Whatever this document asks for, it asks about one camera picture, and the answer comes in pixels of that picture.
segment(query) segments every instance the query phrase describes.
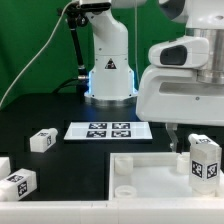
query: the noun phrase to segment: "white sheet of paper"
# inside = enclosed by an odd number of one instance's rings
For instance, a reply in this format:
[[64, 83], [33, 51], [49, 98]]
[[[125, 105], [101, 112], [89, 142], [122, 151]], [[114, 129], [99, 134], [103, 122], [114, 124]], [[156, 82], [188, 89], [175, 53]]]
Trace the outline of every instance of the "white sheet of paper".
[[152, 139], [148, 122], [71, 123], [64, 140]]

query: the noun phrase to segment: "black table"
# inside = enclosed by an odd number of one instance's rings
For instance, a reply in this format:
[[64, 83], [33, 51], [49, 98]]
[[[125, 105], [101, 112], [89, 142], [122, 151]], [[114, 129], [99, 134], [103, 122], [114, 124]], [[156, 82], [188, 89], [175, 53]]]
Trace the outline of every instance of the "black table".
[[[0, 112], [0, 156], [9, 156], [12, 171], [37, 172], [38, 189], [24, 200], [107, 200], [109, 154], [169, 152], [170, 139], [164, 124], [150, 123], [152, 141], [65, 142], [70, 122], [139, 121], [135, 106], [105, 109], [80, 102], [75, 94], [29, 94]], [[57, 143], [45, 153], [30, 152], [29, 138], [41, 129], [56, 128]], [[189, 150], [191, 133], [206, 134], [221, 146], [222, 127], [181, 125], [177, 135]]]

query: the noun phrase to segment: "cable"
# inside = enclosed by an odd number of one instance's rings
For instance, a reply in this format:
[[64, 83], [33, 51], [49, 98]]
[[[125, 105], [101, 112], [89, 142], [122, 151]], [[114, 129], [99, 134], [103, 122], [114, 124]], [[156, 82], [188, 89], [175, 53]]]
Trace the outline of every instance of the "cable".
[[58, 20], [58, 22], [57, 22], [55, 28], [53, 29], [50, 38], [49, 38], [48, 41], [46, 42], [46, 44], [45, 44], [45, 45], [40, 49], [40, 51], [33, 57], [33, 59], [32, 59], [32, 60], [31, 60], [31, 61], [24, 67], [24, 69], [23, 69], [23, 70], [19, 73], [19, 75], [15, 78], [15, 80], [13, 81], [13, 83], [9, 86], [9, 88], [8, 88], [7, 91], [5, 92], [5, 94], [4, 94], [4, 96], [2, 97], [2, 100], [1, 100], [1, 102], [0, 102], [0, 110], [1, 110], [1, 107], [2, 107], [2, 105], [3, 105], [3, 103], [4, 103], [5, 99], [6, 99], [6, 97], [8, 96], [9, 92], [11, 91], [11, 89], [13, 88], [13, 86], [16, 84], [16, 82], [20, 79], [20, 77], [24, 74], [24, 72], [30, 67], [30, 65], [31, 65], [31, 64], [32, 64], [32, 63], [33, 63], [33, 62], [40, 56], [40, 54], [45, 50], [45, 48], [47, 48], [47, 46], [48, 46], [49, 43], [51, 42], [51, 40], [52, 40], [52, 38], [53, 38], [55, 32], [57, 31], [57, 28], [58, 28], [58, 26], [59, 26], [59, 24], [60, 24], [60, 22], [61, 22], [61, 20], [62, 20], [62, 18], [63, 18], [63, 15], [64, 15], [66, 9], [68, 8], [68, 6], [70, 6], [70, 5], [73, 4], [73, 3], [74, 3], [74, 2], [70, 2], [70, 3], [68, 3], [68, 4], [64, 7], [64, 9], [63, 9], [63, 11], [62, 11], [62, 13], [61, 13], [61, 16], [60, 16], [60, 18], [59, 18], [59, 20]]
[[64, 87], [66, 87], [69, 83], [74, 82], [74, 81], [78, 81], [78, 78], [72, 78], [72, 79], [68, 79], [65, 82], [63, 82], [61, 85], [59, 85], [52, 93], [58, 93], [58, 91]]
[[73, 87], [76, 87], [77, 86], [77, 84], [67, 84], [67, 85], [64, 85], [64, 86], [61, 86], [61, 87], [58, 87], [57, 89], [55, 89], [54, 91], [53, 91], [53, 93], [58, 93], [61, 89], [63, 89], [63, 88], [67, 88], [67, 87], [70, 87], [70, 86], [73, 86]]
[[135, 64], [136, 64], [137, 83], [139, 86], [140, 77], [139, 77], [139, 69], [138, 69], [138, 2], [137, 0], [135, 0]]

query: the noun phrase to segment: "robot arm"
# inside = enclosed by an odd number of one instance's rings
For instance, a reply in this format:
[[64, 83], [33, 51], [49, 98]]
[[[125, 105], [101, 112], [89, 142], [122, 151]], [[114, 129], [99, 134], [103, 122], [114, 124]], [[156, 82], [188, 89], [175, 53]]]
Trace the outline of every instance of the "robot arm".
[[223, 0], [179, 1], [160, 6], [173, 20], [185, 14], [186, 35], [150, 49], [152, 65], [141, 79], [137, 115], [144, 121], [223, 126]]
[[146, 0], [74, 1], [92, 25], [94, 67], [89, 72], [85, 100], [102, 106], [123, 106], [135, 102], [134, 72], [128, 63], [128, 31], [111, 13], [112, 8], [131, 8]]
[[187, 0], [159, 0], [159, 6], [170, 20], [180, 23], [187, 22]]

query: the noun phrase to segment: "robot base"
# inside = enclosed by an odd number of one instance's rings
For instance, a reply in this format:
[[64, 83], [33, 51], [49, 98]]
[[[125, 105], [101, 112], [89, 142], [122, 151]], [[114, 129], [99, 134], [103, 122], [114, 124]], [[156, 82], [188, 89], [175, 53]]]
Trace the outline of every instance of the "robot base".
[[131, 97], [122, 100], [104, 100], [96, 99], [93, 96], [85, 94], [85, 102], [99, 107], [125, 107], [136, 104], [137, 94], [133, 94]]

